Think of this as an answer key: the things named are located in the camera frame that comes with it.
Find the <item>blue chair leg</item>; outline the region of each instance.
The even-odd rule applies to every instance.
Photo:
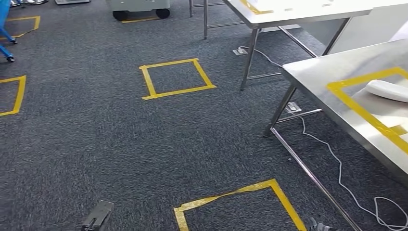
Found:
[[[6,56],[6,57],[12,57],[12,56],[13,56],[13,54],[10,53],[10,51],[8,51],[6,48],[4,48],[4,47],[1,46],[1,45],[0,45],[0,52],[1,52],[2,54],[4,54],[4,56]]]
[[[4,28],[0,27],[0,33],[2,33],[8,41],[16,43],[15,38],[13,38]]]

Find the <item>yellow tape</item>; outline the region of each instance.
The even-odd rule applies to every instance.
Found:
[[[205,84],[207,86],[213,86],[213,84],[211,83],[210,79],[208,78],[208,76],[205,74],[203,68],[201,67],[201,65],[198,63],[197,60],[193,61],[193,64],[195,66],[195,68],[197,69],[198,73],[200,73],[201,78],[203,78]]]
[[[30,33],[31,31],[37,30],[39,28],[39,22],[41,20],[41,17],[40,16],[32,16],[32,17],[23,17],[23,18],[10,18],[10,19],[6,20],[7,22],[11,22],[11,21],[19,21],[19,20],[27,20],[27,19],[34,19],[34,28],[27,31],[27,32],[24,32],[23,34],[20,34],[20,35],[12,35],[12,37],[19,38],[19,37],[22,37],[22,36]]]
[[[273,191],[276,193],[278,196],[279,200],[281,201],[283,207],[286,209],[288,212],[289,216],[291,217],[292,221],[296,225],[296,228],[298,230],[306,230],[305,225],[303,224],[302,220],[300,219],[299,215],[296,213],[295,209],[289,202],[288,198],[286,197],[285,193],[283,193],[282,189],[278,185],[278,183],[275,181],[273,184],[271,184],[271,187]]]
[[[376,117],[374,117],[371,113],[369,113],[366,109],[364,109],[350,96],[342,91],[343,87],[361,84],[374,79],[389,77],[391,75],[401,75],[402,77],[408,79],[408,73],[404,69],[402,69],[401,67],[394,67],[387,70],[358,76],[355,78],[332,82],[327,85],[327,88],[344,104],[346,104],[349,108],[354,110],[363,119],[365,119],[368,123],[375,127],[383,136],[387,137],[391,142],[393,142],[396,146],[398,146],[408,154],[408,143],[399,136],[399,133],[395,132],[392,128],[388,128],[387,126],[385,126]]]
[[[6,82],[11,82],[11,81],[19,81],[18,82],[17,97],[15,98],[15,103],[14,103],[13,110],[9,111],[9,112],[2,112],[2,113],[0,113],[0,116],[16,114],[16,113],[18,113],[20,111],[21,103],[23,102],[24,89],[26,87],[26,84],[25,84],[26,79],[25,78],[26,78],[26,76],[20,76],[20,77],[0,80],[0,83],[6,83]]]
[[[194,66],[197,69],[198,73],[200,74],[201,78],[204,80],[205,86],[182,89],[182,90],[175,90],[175,91],[170,91],[170,92],[164,92],[164,93],[157,94],[156,90],[154,89],[153,82],[152,82],[152,79],[150,78],[150,74],[149,74],[147,68],[174,65],[174,64],[182,64],[182,63],[188,63],[188,62],[193,62]],[[194,92],[194,91],[199,91],[199,90],[216,88],[216,86],[211,83],[210,79],[205,74],[203,68],[201,68],[200,64],[198,63],[197,58],[185,59],[185,60],[179,60],[179,61],[172,61],[172,62],[161,63],[161,64],[143,65],[143,66],[140,66],[139,69],[142,70],[143,77],[144,77],[144,80],[146,81],[147,89],[149,90],[149,94],[150,94],[149,96],[142,97],[142,99],[144,99],[144,100],[151,100],[151,99],[157,99],[157,98],[160,98],[160,97],[165,97],[165,96],[170,96],[170,95],[178,95],[178,94],[184,94],[184,93],[189,93],[189,92]]]
[[[390,127],[390,129],[394,131],[398,136],[402,136],[408,133],[408,131],[405,130],[405,128],[403,128],[401,125]]]
[[[141,67],[139,67],[139,69],[141,69],[141,71],[143,73],[144,80],[146,81],[147,89],[149,90],[149,94],[150,95],[156,95],[156,90],[154,89],[152,79],[150,78],[149,72],[147,71],[147,67],[146,66],[141,66]]]
[[[193,62],[193,61],[198,61],[198,59],[197,59],[197,58],[194,58],[194,59],[184,59],[184,60],[178,60],[178,61],[171,61],[171,62],[167,62],[167,63],[151,64],[151,65],[144,65],[144,66],[145,66],[146,68],[152,68],[152,67],[159,67],[159,66],[167,66],[167,65],[188,63],[188,62]]]
[[[138,23],[138,22],[144,22],[144,21],[150,21],[150,20],[157,20],[160,19],[158,17],[152,17],[152,18],[142,18],[142,19],[137,19],[137,20],[125,20],[121,21],[122,23]]]
[[[257,184],[249,185],[249,186],[240,188],[238,190],[235,190],[233,192],[229,192],[229,193],[224,194],[224,195],[211,196],[211,197],[203,198],[203,199],[200,199],[200,200],[188,202],[188,203],[182,204],[178,208],[174,208],[174,213],[175,213],[175,216],[176,216],[177,224],[179,225],[178,228],[180,229],[180,231],[188,231],[189,230],[186,218],[185,218],[184,213],[183,213],[186,210],[197,208],[199,206],[205,205],[205,204],[207,204],[207,203],[209,203],[211,201],[214,201],[214,200],[216,200],[216,199],[218,199],[220,197],[229,196],[229,195],[233,195],[233,194],[236,194],[236,193],[256,191],[256,190],[264,189],[264,188],[267,188],[267,187],[271,187],[272,190],[276,193],[276,195],[278,196],[278,198],[279,198],[280,202],[282,203],[283,207],[286,209],[289,216],[291,217],[291,219],[295,223],[297,229],[300,230],[300,231],[306,231],[305,225],[303,224],[302,220],[299,218],[299,216],[296,213],[295,209],[293,208],[293,206],[291,205],[288,198],[285,196],[285,194],[283,193],[282,189],[280,188],[278,182],[275,179],[271,179],[271,180],[267,180],[267,181],[260,182],[260,183],[257,183]]]
[[[215,85],[211,86],[202,86],[202,87],[196,87],[196,88],[188,88],[188,89],[182,89],[182,90],[175,90],[175,91],[170,91],[170,92],[164,92],[164,93],[159,93],[155,95],[149,95],[142,97],[144,100],[151,100],[151,99],[157,99],[160,97],[165,97],[165,96],[170,96],[170,95],[178,95],[178,94],[184,94],[184,93],[189,93],[189,92],[194,92],[194,91],[199,91],[199,90],[205,90],[205,89],[211,89],[211,88],[216,88]]]
[[[252,4],[250,4],[247,0],[241,0],[241,2],[248,7],[254,14],[263,14],[263,13],[273,13],[273,11],[259,11],[255,8]]]

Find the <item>gray carpet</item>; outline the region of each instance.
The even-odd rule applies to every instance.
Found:
[[[16,62],[0,64],[1,78],[27,75],[20,112],[0,118],[0,230],[78,230],[99,200],[115,203],[108,231],[177,230],[174,207],[272,178],[303,221],[313,216],[351,230],[282,145],[261,137],[288,82],[253,80],[239,92],[245,56],[231,51],[247,45],[249,29],[210,29],[202,40],[203,13],[194,11],[189,18],[188,2],[174,0],[168,19],[122,24],[103,0],[11,9],[10,17],[40,15],[41,23],[7,46]],[[212,24],[235,20],[226,6],[210,7]],[[303,30],[292,32],[322,51]],[[281,64],[309,58],[281,32],[262,33],[257,48]],[[139,66],[189,58],[199,58],[217,88],[141,99],[148,91]],[[258,54],[254,61],[253,74],[278,70]],[[203,84],[188,64],[150,74],[157,92]],[[13,87],[0,84],[1,109],[10,107]],[[315,107],[301,93],[294,100]],[[373,210],[372,198],[381,195],[408,209],[408,190],[324,114],[306,123],[332,144],[344,162],[344,183],[363,206]],[[279,125],[363,230],[385,230],[337,185],[336,161],[301,129],[301,121]],[[403,224],[396,208],[380,206],[386,222]],[[269,189],[221,198],[185,216],[190,230],[296,230]]]

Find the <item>power cord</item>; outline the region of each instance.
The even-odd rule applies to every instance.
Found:
[[[248,47],[245,47],[245,46],[240,46],[240,47],[238,47],[238,49],[249,49],[249,48],[248,48]],[[261,51],[259,51],[259,50],[256,50],[256,49],[254,49],[254,51],[256,51],[256,52],[260,53],[261,55],[263,55],[263,56],[264,56],[270,63],[272,63],[273,65],[276,65],[276,66],[282,68],[282,66],[281,66],[280,64],[278,64],[278,63],[272,61],[272,60],[271,60],[266,54],[264,54],[263,52],[261,52]],[[330,147],[330,144],[327,143],[327,142],[324,142],[324,141],[322,141],[322,140],[320,140],[320,139],[318,139],[318,138],[316,138],[315,136],[313,136],[313,135],[311,135],[311,134],[309,134],[309,133],[306,133],[305,120],[304,120],[303,118],[300,118],[300,119],[302,120],[302,124],[303,124],[303,132],[302,132],[302,134],[307,135],[307,136],[310,136],[310,137],[314,138],[315,140],[317,140],[317,141],[319,141],[319,142],[325,144],[325,145],[329,148],[329,151],[330,151],[331,155],[339,162],[339,180],[338,180],[338,183],[339,183],[340,186],[342,186],[344,189],[346,189],[346,190],[350,193],[350,195],[353,197],[353,199],[354,199],[356,205],[357,205],[360,209],[362,209],[362,210],[366,211],[367,213],[369,213],[369,214],[375,216],[375,218],[377,219],[377,222],[378,222],[380,225],[387,227],[387,228],[388,228],[389,230],[391,230],[391,231],[403,231],[403,230],[405,230],[405,229],[408,229],[408,215],[407,215],[407,213],[401,208],[401,206],[399,206],[399,205],[398,205],[397,203],[395,203],[393,200],[388,199],[388,198],[385,198],[385,197],[382,197],[382,196],[376,196],[376,197],[374,197],[375,213],[371,212],[370,210],[368,210],[368,209],[366,209],[366,208],[364,208],[364,207],[362,207],[362,206],[360,205],[360,203],[358,202],[356,196],[354,196],[353,192],[351,192],[351,190],[350,190],[349,188],[347,188],[345,185],[342,184],[342,166],[343,166],[343,163],[342,163],[342,162],[340,161],[340,159],[333,153],[333,150],[331,149],[332,147]],[[395,206],[397,206],[398,209],[401,210],[402,213],[403,213],[404,216],[405,216],[405,219],[406,219],[405,226],[390,225],[390,224],[385,223],[385,222],[380,218],[380,216],[379,216],[379,214],[378,214],[378,199],[383,199],[383,200],[392,202]]]
[[[238,47],[238,49],[249,49],[249,47],[240,46],[240,47]],[[256,51],[256,52],[258,52],[259,54],[263,55],[271,64],[282,68],[281,65],[279,65],[279,64],[277,64],[276,62],[272,61],[272,60],[271,60],[266,54],[264,54],[263,52],[261,52],[261,51],[259,51],[259,50],[257,50],[257,49],[254,49],[254,51]]]

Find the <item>blue stand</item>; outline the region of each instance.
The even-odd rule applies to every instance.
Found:
[[[9,13],[10,0],[0,0],[0,34],[5,36],[8,41],[16,44],[15,38],[11,37],[9,33],[4,29],[4,23],[6,22],[7,15]],[[13,54],[11,54],[6,48],[0,45],[0,52],[6,56],[7,61],[14,62]]]

